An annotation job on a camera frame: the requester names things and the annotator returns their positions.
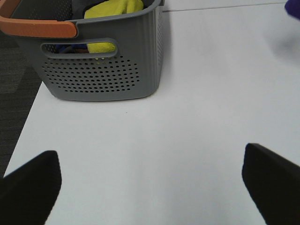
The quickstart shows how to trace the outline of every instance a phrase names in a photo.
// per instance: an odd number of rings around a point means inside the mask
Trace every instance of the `white surface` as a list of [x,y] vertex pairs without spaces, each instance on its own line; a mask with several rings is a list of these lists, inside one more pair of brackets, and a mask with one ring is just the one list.
[[283,2],[287,2],[287,0],[165,0],[164,10],[218,8]]
[[263,225],[241,178],[245,145],[300,164],[300,23],[283,5],[163,15],[152,96],[69,102],[41,86],[6,174],[58,151],[46,225]]

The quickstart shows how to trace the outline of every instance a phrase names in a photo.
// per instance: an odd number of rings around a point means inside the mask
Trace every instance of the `orange handle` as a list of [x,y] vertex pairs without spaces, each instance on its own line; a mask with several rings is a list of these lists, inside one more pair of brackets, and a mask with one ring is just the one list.
[[56,20],[11,19],[21,0],[0,0],[0,30],[9,35],[36,38],[74,38],[77,28],[72,22]]

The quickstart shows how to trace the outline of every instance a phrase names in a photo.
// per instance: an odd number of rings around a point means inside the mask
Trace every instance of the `dark carpet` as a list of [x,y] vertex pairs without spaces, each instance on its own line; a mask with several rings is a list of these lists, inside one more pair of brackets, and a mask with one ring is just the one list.
[[3,177],[41,80],[13,38],[0,32],[0,176]]

